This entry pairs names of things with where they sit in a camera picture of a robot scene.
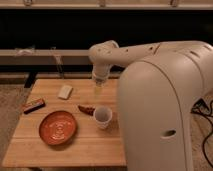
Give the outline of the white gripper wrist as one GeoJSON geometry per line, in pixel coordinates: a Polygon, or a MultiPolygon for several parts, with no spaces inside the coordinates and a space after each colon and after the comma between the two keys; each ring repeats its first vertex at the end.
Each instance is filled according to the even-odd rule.
{"type": "Polygon", "coordinates": [[[97,86],[104,84],[110,75],[110,67],[104,65],[94,65],[92,70],[92,79],[97,86]]]}

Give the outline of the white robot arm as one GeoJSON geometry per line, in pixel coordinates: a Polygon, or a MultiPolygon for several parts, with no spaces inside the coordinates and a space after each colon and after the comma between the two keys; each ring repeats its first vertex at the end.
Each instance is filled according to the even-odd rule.
{"type": "Polygon", "coordinates": [[[101,85],[112,66],[128,171],[194,171],[190,110],[213,90],[213,46],[170,41],[120,47],[114,41],[89,49],[92,78],[101,85]]]}

